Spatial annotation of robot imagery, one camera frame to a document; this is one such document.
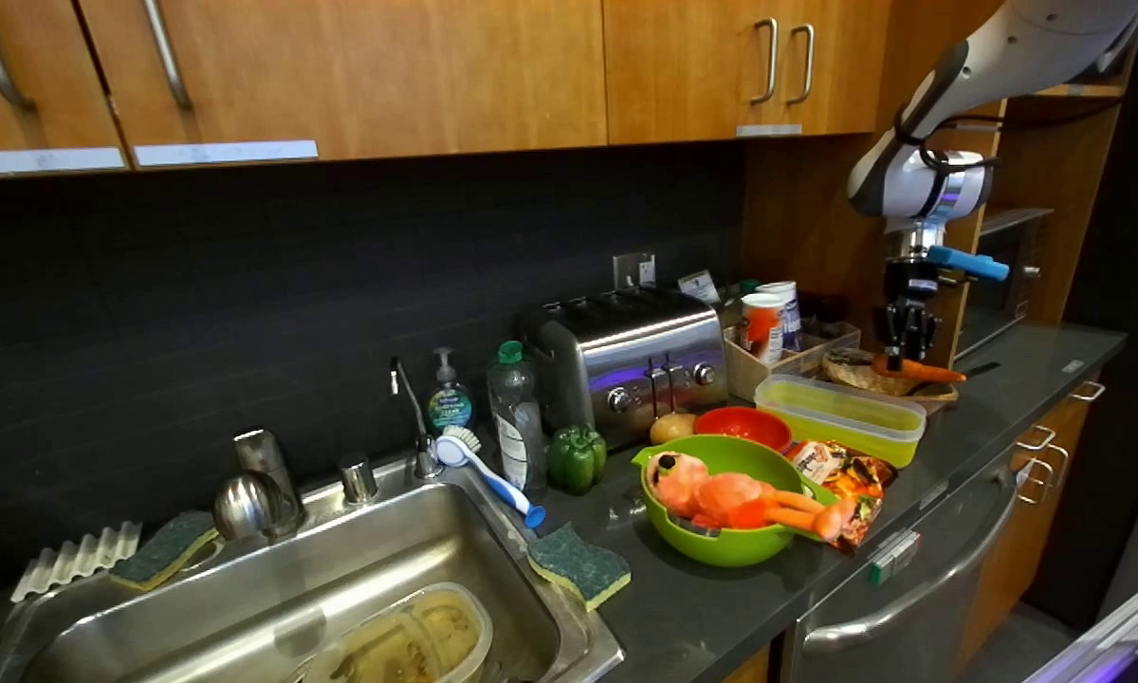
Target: black backsplash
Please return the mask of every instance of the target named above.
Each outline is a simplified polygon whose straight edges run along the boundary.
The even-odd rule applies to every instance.
[[[735,262],[744,150],[609,146],[0,183],[0,589],[119,521],[209,504],[267,426],[299,478],[411,437],[387,393],[456,345],[480,388],[511,319]]]

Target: green bowl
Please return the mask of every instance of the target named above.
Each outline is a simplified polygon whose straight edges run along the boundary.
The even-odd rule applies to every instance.
[[[658,527],[664,542],[671,542],[680,553],[704,560],[704,565],[760,565],[783,553],[792,542],[792,527],[784,524],[767,524],[767,527],[723,527],[723,531],[696,531],[686,521],[676,521],[650,488],[650,460],[676,452],[676,456],[696,456],[704,460],[714,474],[723,471],[744,471],[753,478],[762,478],[779,488],[808,488],[821,499],[830,499],[821,485],[808,485],[801,471],[755,442],[755,438],[735,438],[735,437],[686,437],[686,438],[669,438],[669,442],[650,442],[635,456],[638,478],[643,478],[643,495],[645,495],[645,517]]]

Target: toaster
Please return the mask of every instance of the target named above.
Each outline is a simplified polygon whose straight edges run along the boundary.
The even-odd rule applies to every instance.
[[[723,319],[682,290],[548,298],[521,326],[548,426],[590,426],[611,452],[650,438],[650,426],[669,408],[730,399]]]

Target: dishwasher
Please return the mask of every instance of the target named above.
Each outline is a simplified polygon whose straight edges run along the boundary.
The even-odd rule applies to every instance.
[[[1026,478],[1029,465],[1012,474],[1004,452],[917,524],[881,539],[854,576],[792,623],[783,680],[953,680],[979,565],[1004,531]]]

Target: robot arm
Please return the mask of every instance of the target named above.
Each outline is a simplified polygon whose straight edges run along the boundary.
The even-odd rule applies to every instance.
[[[1138,26],[1138,0],[1004,0],[970,37],[916,85],[888,130],[849,170],[854,207],[903,232],[903,251],[883,275],[881,337],[888,364],[926,357],[941,270],[1004,275],[1004,266],[945,251],[945,225],[974,213],[994,168],[979,150],[941,150],[931,135],[958,112],[1029,94],[1078,77],[1121,47]]]

